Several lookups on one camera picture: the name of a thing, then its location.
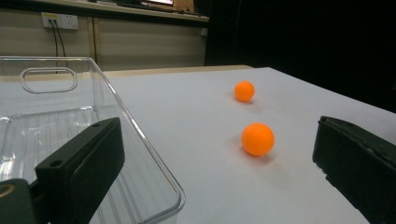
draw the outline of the oval handle cutout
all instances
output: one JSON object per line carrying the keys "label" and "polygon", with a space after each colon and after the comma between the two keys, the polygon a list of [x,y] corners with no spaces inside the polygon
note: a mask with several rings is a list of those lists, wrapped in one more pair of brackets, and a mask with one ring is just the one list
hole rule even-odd
{"label": "oval handle cutout", "polygon": [[22,87],[30,93],[65,92],[77,86],[77,74],[66,67],[28,68],[20,78]]}

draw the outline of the small orange sphere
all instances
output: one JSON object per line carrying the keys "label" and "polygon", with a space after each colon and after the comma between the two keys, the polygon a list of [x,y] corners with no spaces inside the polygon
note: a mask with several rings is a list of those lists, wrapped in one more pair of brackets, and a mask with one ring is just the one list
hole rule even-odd
{"label": "small orange sphere", "polygon": [[241,141],[246,152],[253,156],[262,156],[272,149],[275,137],[265,124],[252,123],[242,131]]}
{"label": "small orange sphere", "polygon": [[233,93],[238,101],[247,102],[254,95],[254,86],[248,81],[241,81],[236,84]]}

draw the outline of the tray handle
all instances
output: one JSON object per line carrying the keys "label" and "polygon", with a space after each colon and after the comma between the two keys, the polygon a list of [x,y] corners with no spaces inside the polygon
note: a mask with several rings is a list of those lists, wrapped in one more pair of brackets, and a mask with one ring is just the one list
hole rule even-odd
{"label": "tray handle", "polygon": [[[70,87],[65,87],[65,88],[60,88],[60,89],[54,89],[54,90],[34,90],[32,88],[30,88],[27,83],[26,83],[26,76],[28,75],[32,75],[34,73],[54,73],[54,74],[58,74],[58,72],[62,72],[63,75],[65,74],[69,74],[72,76],[73,80],[71,82],[71,86]],[[20,74],[20,78],[21,78],[21,85],[22,87],[26,90],[29,91],[30,93],[55,93],[55,92],[65,92],[65,91],[72,91],[78,84],[77,81],[77,74],[66,67],[43,67],[43,68],[27,68],[25,70],[23,70]]]}

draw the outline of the black cable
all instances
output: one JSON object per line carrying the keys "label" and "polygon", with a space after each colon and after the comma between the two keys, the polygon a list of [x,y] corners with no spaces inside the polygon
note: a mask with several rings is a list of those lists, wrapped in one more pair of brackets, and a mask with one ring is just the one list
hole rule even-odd
{"label": "black cable", "polygon": [[55,38],[55,47],[56,47],[56,57],[58,57],[58,41],[56,40],[55,28],[53,27],[52,20],[49,20],[50,26],[52,26],[53,37]]}
{"label": "black cable", "polygon": [[61,33],[59,32],[58,23],[55,21],[56,31],[58,32],[59,39],[61,40],[62,49],[64,50],[64,42],[62,41]]}

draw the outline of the dark background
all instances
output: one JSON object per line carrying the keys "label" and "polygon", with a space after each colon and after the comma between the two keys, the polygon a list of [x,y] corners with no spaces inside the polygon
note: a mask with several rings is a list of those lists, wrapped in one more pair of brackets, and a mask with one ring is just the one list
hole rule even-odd
{"label": "dark background", "polygon": [[195,0],[210,18],[205,65],[269,66],[396,113],[390,2]]}

